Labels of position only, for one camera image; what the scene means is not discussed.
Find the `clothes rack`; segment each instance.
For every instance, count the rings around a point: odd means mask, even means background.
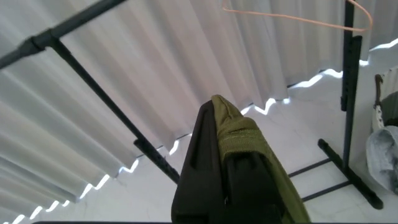
[[[95,82],[91,75],[83,68],[78,60],[71,54],[66,46],[62,44],[60,38],[86,24],[102,13],[120,5],[126,0],[101,0],[96,4],[75,14],[71,18],[61,22],[59,25],[47,29],[37,35],[27,38],[14,51],[0,58],[0,69],[17,62],[18,60],[40,53],[46,47],[51,47],[56,53],[66,61],[69,66],[85,81],[85,83],[101,98],[101,100],[112,110],[112,112],[123,122],[124,125],[137,137],[134,144],[145,154],[160,170],[163,171],[176,184],[180,178],[178,172],[156,151],[155,147],[146,137],[135,127],[129,118],[120,110],[115,102],[107,93]],[[354,6],[349,2],[345,3],[345,26],[353,26]],[[343,87],[341,97],[341,109],[346,111],[346,128],[344,140],[343,159],[323,140],[318,142],[319,147],[328,156],[308,167],[300,169],[290,177],[302,174],[308,170],[333,162],[337,168],[347,177],[348,181],[329,187],[303,198],[304,201],[325,195],[334,190],[353,184],[366,200],[376,209],[381,209],[383,203],[380,198],[349,168],[349,152],[351,145],[351,135],[353,130],[354,107],[356,96],[356,85],[358,81],[359,55],[361,52],[362,37],[353,37],[351,31],[344,32],[344,54],[343,54]]]

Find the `green cloth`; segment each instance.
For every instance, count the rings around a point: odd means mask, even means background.
[[[269,172],[287,209],[287,213],[282,217],[282,222],[309,223],[310,218],[302,199],[264,139],[256,122],[251,118],[245,118],[234,105],[220,95],[212,96],[211,100],[215,111],[221,163],[227,154],[235,152],[263,154],[268,159]]]

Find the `horizontal black bar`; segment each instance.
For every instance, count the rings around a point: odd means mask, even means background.
[[[97,94],[109,109],[123,122],[124,125],[137,137],[134,144],[144,153],[160,170],[162,170],[176,184],[180,179],[178,172],[156,151],[155,147],[145,138],[138,128],[130,121],[116,103],[98,85],[93,77],[81,66],[67,47],[59,40],[53,39],[50,44],[56,53],[61,56],[81,79]]]
[[[307,167],[304,167],[303,169],[299,169],[298,171],[295,171],[295,172],[289,174],[289,177],[292,178],[292,177],[294,177],[296,175],[299,175],[299,174],[302,174],[302,173],[304,173],[304,172],[306,172],[308,170],[317,168],[318,166],[322,166],[322,165],[324,165],[324,164],[326,164],[326,163],[328,163],[330,161],[331,161],[330,159],[324,159],[322,161],[319,161],[319,162],[317,162],[315,164],[309,165]]]
[[[332,187],[329,187],[329,188],[327,188],[327,189],[325,189],[325,190],[321,190],[321,191],[319,191],[319,192],[317,192],[317,193],[315,193],[315,194],[311,194],[311,195],[309,195],[309,196],[306,196],[306,197],[304,197],[302,200],[303,200],[303,202],[306,202],[306,201],[308,201],[308,200],[311,200],[311,199],[317,198],[317,197],[319,197],[319,196],[325,195],[325,194],[327,194],[327,193],[330,193],[330,192],[332,192],[332,191],[334,191],[334,190],[338,190],[338,189],[340,189],[340,188],[342,188],[342,187],[346,187],[346,186],[348,186],[348,185],[350,185],[350,184],[351,184],[351,183],[350,183],[349,181],[346,181],[346,182],[343,182],[343,183],[341,183],[341,184],[338,184],[338,185],[334,185],[334,186],[332,186]]]
[[[69,19],[59,23],[59,25],[47,29],[36,36],[30,37],[21,43],[17,49],[9,52],[0,58],[0,69],[33,54],[37,54],[48,47],[51,38],[61,38],[80,26],[86,24],[88,21],[96,18],[102,13],[116,7],[126,0],[102,0],[99,1],[79,13],[71,16]]]
[[[352,183],[354,187],[363,195],[363,197],[372,205],[373,208],[383,208],[383,201],[362,181],[360,177],[355,174],[354,171],[351,170],[351,168],[343,168],[343,161],[341,160],[340,156],[334,152],[334,150],[327,142],[325,142],[325,140],[319,139],[318,146],[346,176],[348,181]]]

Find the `khaki garment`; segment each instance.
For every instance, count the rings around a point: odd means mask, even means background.
[[[258,152],[269,161],[269,172],[275,180],[280,196],[287,209],[283,223],[309,223],[310,218],[302,199],[290,181],[284,168],[264,139],[256,122],[245,118],[228,100],[220,95],[211,97],[215,110],[218,147],[221,163],[227,154],[235,152]]]

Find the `hanging cable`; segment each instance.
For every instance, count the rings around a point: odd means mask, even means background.
[[[336,24],[329,24],[329,23],[326,23],[326,22],[314,21],[314,20],[311,20],[311,19],[304,19],[304,18],[296,17],[296,16],[289,16],[289,15],[285,15],[285,14],[273,14],[273,13],[265,13],[265,12],[241,11],[241,10],[228,9],[227,6],[226,6],[226,0],[222,1],[222,7],[223,7],[223,10],[226,11],[226,12],[233,12],[233,13],[238,13],[238,14],[252,14],[252,15],[258,15],[258,16],[283,17],[283,18],[294,19],[294,20],[298,20],[298,21],[302,21],[302,22],[308,22],[308,23],[312,23],[312,24],[317,24],[317,25],[321,25],[321,26],[332,27],[332,28],[343,29],[343,30],[349,30],[349,31],[355,31],[355,32],[364,32],[366,30],[372,29],[372,26],[373,26],[372,15],[364,7],[362,7],[360,4],[358,4],[354,0],[346,0],[346,1],[350,2],[351,4],[353,4],[354,7],[358,7],[360,10],[362,10],[366,14],[366,16],[369,19],[369,27],[367,27],[367,28],[352,28],[352,27],[346,27],[346,26],[341,26],[341,25],[336,25]]]

